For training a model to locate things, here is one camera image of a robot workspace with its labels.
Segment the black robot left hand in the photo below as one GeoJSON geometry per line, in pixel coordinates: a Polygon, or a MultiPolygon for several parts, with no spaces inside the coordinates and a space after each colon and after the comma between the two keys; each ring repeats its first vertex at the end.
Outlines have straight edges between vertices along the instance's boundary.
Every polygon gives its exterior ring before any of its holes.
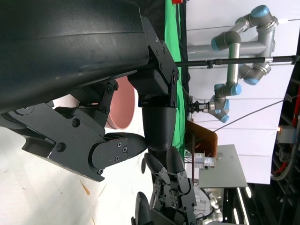
{"type": "Polygon", "coordinates": [[[23,150],[102,181],[103,170],[172,147],[178,68],[128,0],[3,0],[0,124],[23,150]],[[106,133],[117,78],[139,95],[144,136],[106,133]]]}

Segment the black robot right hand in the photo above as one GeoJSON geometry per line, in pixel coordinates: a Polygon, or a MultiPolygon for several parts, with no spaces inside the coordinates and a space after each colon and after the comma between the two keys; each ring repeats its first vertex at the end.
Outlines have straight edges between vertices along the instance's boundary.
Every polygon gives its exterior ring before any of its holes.
{"type": "Polygon", "coordinates": [[[161,158],[146,153],[144,159],[151,171],[153,192],[150,201],[138,192],[131,224],[196,225],[194,186],[177,149],[171,147],[161,158]]]}

